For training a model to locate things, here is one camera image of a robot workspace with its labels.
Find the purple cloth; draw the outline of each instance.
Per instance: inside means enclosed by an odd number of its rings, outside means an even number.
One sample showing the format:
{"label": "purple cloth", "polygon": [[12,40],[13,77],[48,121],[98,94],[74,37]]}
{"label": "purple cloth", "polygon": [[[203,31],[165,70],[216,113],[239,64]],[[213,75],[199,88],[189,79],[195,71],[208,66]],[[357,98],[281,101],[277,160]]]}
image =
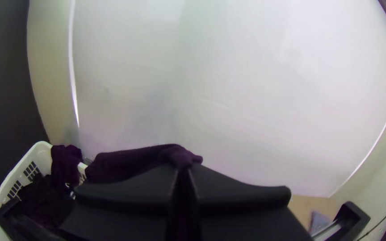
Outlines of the purple cloth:
{"label": "purple cloth", "polygon": [[203,158],[177,144],[156,145],[140,149],[99,153],[86,168],[88,183],[120,182],[164,163],[177,169],[189,167]]}
{"label": "purple cloth", "polygon": [[51,181],[54,187],[69,189],[65,184],[70,187],[78,186],[80,174],[77,166],[83,158],[81,150],[73,145],[54,145],[51,148],[51,158]]}
{"label": "purple cloth", "polygon": [[74,200],[70,187],[78,185],[77,165],[81,150],[73,145],[54,145],[51,148],[51,175],[36,175],[34,181],[23,187],[18,195],[25,214],[48,229],[57,228],[70,213]]}

